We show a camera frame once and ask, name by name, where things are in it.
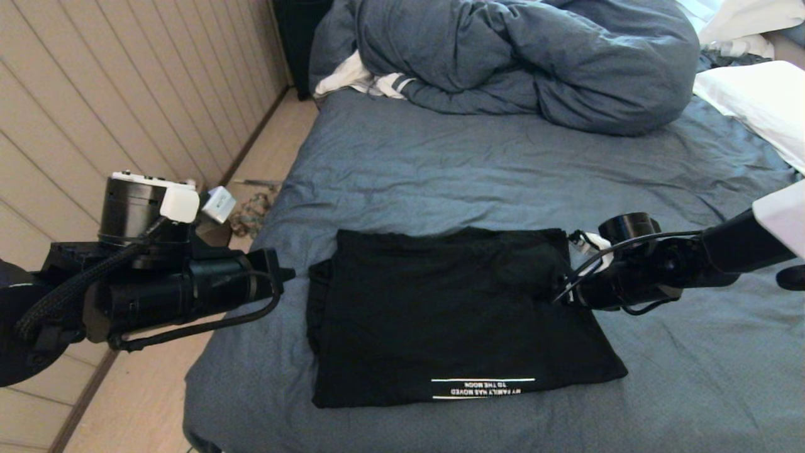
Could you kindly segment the black t-shirt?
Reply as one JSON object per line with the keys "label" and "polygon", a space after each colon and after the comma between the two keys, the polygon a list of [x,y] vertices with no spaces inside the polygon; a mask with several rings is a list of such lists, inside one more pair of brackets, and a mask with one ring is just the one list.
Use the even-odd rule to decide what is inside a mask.
{"label": "black t-shirt", "polygon": [[340,230],[333,255],[308,270],[313,404],[500,398],[624,378],[595,316],[552,303],[570,272],[560,229]]}

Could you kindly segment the small clutter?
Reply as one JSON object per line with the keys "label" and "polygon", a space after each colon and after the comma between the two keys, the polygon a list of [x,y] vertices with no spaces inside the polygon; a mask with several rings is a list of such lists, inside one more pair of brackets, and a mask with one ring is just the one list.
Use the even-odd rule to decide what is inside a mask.
{"label": "small clutter", "polygon": [[236,210],[230,218],[231,229],[236,237],[254,239],[264,225],[265,216],[273,207],[273,200],[269,193],[254,193],[254,195]]}

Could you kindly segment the brown trash bin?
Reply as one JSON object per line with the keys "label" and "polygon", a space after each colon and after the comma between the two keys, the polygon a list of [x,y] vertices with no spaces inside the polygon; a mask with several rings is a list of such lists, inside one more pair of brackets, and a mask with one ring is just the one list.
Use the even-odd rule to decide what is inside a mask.
{"label": "brown trash bin", "polygon": [[195,236],[211,247],[229,247],[233,237],[233,230],[230,221],[224,223],[209,217],[199,217],[193,223]]}

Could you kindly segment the blue bed sheet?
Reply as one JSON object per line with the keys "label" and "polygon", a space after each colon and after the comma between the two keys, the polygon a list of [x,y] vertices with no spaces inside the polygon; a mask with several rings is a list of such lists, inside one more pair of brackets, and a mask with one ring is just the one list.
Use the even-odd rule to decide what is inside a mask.
{"label": "blue bed sheet", "polygon": [[646,211],[699,229],[798,177],[698,98],[658,131],[607,137],[337,92],[254,241],[299,275],[272,315],[213,334],[185,379],[184,435],[201,453],[805,453],[805,300],[777,267],[645,316],[596,313],[629,370],[612,383],[346,410],[311,403],[301,275],[339,228],[591,230]]}

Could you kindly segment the white striped garment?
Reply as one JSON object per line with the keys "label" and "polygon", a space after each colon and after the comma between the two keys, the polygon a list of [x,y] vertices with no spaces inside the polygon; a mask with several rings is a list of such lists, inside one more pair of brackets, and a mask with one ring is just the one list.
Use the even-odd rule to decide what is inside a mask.
{"label": "white striped garment", "polygon": [[313,98],[321,99],[338,90],[353,89],[371,96],[405,100],[403,89],[415,80],[404,74],[372,74],[363,63],[360,52],[354,51],[332,74],[318,82]]}

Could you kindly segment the white pillow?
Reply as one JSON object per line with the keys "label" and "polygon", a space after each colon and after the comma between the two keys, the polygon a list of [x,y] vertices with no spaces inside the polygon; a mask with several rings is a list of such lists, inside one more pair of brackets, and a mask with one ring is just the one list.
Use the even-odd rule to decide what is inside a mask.
{"label": "white pillow", "polygon": [[805,70],[787,61],[706,70],[693,94],[768,141],[805,175]]}

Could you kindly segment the black bedside cabinet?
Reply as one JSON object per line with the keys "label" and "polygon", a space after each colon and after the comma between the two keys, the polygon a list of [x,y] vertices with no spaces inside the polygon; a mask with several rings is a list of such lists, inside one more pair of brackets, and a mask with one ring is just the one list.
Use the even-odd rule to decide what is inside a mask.
{"label": "black bedside cabinet", "polygon": [[271,0],[291,80],[300,101],[311,95],[309,58],[314,31],[333,5],[333,0]]}

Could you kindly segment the crumpled blue duvet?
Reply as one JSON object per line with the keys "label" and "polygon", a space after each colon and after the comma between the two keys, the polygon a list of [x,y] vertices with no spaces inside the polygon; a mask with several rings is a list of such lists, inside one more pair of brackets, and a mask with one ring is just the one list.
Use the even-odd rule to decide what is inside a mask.
{"label": "crumpled blue duvet", "polygon": [[372,74],[414,77],[405,100],[430,111],[634,137],[686,108],[699,39],[675,0],[334,0],[311,94],[354,51]]}

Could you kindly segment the dark patterned cloth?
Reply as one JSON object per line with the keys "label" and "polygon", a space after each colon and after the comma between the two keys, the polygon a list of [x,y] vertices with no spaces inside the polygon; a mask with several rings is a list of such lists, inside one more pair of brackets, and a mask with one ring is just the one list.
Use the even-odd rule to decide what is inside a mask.
{"label": "dark patterned cloth", "polygon": [[773,61],[773,58],[762,57],[752,53],[743,55],[723,55],[718,50],[702,50],[699,54],[697,74],[716,68],[742,67]]}

